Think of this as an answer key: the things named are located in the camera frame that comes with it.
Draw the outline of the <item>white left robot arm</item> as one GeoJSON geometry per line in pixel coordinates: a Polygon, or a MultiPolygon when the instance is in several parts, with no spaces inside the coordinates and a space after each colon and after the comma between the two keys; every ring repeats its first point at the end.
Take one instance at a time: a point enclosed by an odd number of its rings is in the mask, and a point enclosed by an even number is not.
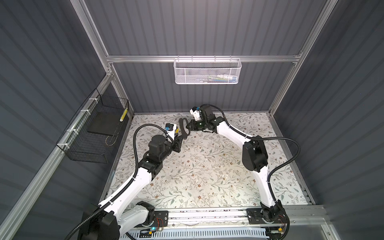
{"type": "Polygon", "coordinates": [[[178,124],[166,124],[160,128],[161,135],[155,135],[149,142],[149,149],[140,160],[137,153],[137,135],[145,127],[159,128],[155,124],[144,124],[133,136],[135,171],[113,194],[84,212],[81,223],[67,236],[69,240],[78,232],[79,240],[118,240],[138,225],[149,227],[153,224],[155,207],[138,202],[131,210],[126,208],[138,193],[156,178],[163,168],[164,160],[173,152],[181,151],[182,142],[189,136],[184,127],[185,119],[178,124]]]}

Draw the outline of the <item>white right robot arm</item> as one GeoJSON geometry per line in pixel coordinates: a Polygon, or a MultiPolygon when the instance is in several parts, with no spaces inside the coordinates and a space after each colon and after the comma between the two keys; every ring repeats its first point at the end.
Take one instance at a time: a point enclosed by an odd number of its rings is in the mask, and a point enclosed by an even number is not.
{"type": "Polygon", "coordinates": [[[226,137],[239,148],[242,149],[242,164],[254,175],[255,182],[258,186],[261,199],[261,215],[266,223],[274,221],[289,220],[284,207],[278,200],[274,192],[271,190],[270,177],[268,173],[268,153],[264,144],[264,139],[260,136],[248,135],[237,128],[233,127],[224,112],[217,117],[211,104],[203,104],[200,107],[193,107],[190,110],[193,118],[179,119],[179,125],[183,137],[186,139],[192,131],[210,130],[212,133],[226,137]]]}

